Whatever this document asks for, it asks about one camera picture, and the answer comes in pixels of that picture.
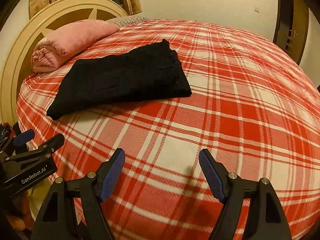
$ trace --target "plaid bedsheet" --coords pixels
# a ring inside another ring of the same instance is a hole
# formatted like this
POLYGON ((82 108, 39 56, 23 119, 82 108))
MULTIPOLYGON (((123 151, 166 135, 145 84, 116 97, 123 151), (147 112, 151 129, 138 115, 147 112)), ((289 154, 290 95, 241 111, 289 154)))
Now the plaid bedsheet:
MULTIPOLYGON (((117 147, 125 150, 122 174, 102 205, 117 239, 209 237, 222 205, 199 166, 202 148, 244 179, 269 178, 293 239, 319 217, 320 94, 280 48, 253 33, 195 21, 131 25, 57 71, 28 77, 17 112, 21 129, 36 132, 32 149, 64 134, 51 180, 82 177, 117 147), (46 116, 77 59, 122 54, 163 38, 179 55, 191 97, 103 105, 56 122, 46 116)), ((248 207, 244 201, 234 239, 242 237, 248 207)), ((79 201, 76 208, 83 217, 79 201)))

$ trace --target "curved headboard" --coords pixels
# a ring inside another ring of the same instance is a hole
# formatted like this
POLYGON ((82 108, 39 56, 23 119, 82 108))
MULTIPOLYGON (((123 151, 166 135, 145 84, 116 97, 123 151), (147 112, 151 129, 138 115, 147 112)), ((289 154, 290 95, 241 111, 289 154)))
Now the curved headboard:
POLYGON ((127 16, 111 0, 58 0, 28 22, 15 41, 4 65, 0 90, 0 119, 14 124, 17 121, 16 103, 23 80, 32 73, 31 55, 36 44, 59 27, 83 19, 108 20, 127 16))

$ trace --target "pink blanket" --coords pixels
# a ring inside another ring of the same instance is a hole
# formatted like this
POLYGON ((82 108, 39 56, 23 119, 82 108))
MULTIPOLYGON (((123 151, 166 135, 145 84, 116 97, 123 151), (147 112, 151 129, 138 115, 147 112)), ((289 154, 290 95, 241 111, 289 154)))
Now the pink blanket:
POLYGON ((74 55, 117 31, 117 25, 93 19, 64 25, 38 42, 31 69, 35 73, 57 70, 74 55))

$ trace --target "metal screw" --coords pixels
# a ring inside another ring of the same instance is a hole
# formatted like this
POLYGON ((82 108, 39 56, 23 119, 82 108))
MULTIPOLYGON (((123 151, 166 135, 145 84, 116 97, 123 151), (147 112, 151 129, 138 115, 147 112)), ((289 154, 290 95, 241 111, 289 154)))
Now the metal screw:
POLYGON ((60 183, 63 182, 63 178, 62 177, 58 177, 58 178, 56 178, 55 182, 60 184, 60 183))
POLYGON ((94 171, 91 171, 88 173, 88 178, 93 179, 96 176, 96 173, 94 171))
POLYGON ((269 184, 269 180, 267 178, 262 178, 261 182, 265 185, 269 184))
POLYGON ((234 172, 230 172, 229 173, 229 178, 230 179, 236 179, 237 177, 238 177, 238 175, 236 173, 234 173, 234 172))

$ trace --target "red and white plaid blanket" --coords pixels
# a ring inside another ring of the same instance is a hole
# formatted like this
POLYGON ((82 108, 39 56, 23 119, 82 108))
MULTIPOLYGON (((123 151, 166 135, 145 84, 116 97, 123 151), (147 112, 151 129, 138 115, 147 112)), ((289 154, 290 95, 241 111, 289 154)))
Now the red and white plaid blanket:
MULTIPOLYGON (((280 48, 253 33, 194 21, 131 25, 57 71, 28 77, 17 112, 21 129, 36 132, 31 149, 64 134, 55 177, 83 177, 117 147, 125 150, 122 174, 102 205, 117 239, 209 237, 222 205, 199 166, 202 148, 244 179, 269 178, 293 239, 320 215, 320 94, 280 48), (191 97, 103 105, 56 122, 46 116, 77 59, 122 54, 163 38, 179 55, 191 97)), ((234 239, 242 237, 248 206, 244 201, 234 239)), ((83 216, 79 201, 76 208, 83 216)))

